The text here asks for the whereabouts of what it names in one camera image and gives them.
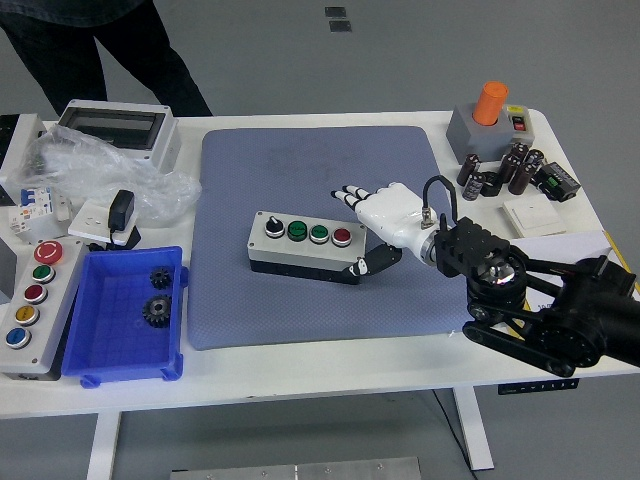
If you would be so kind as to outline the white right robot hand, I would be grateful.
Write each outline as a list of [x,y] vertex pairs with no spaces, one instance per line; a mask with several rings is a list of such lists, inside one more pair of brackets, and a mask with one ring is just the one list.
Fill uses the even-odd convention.
[[345,268],[343,277],[375,275],[398,263],[405,249],[423,264],[436,264],[435,211],[424,208],[421,197],[404,184],[393,182],[374,193],[348,185],[331,195],[351,208],[359,222],[382,240]]

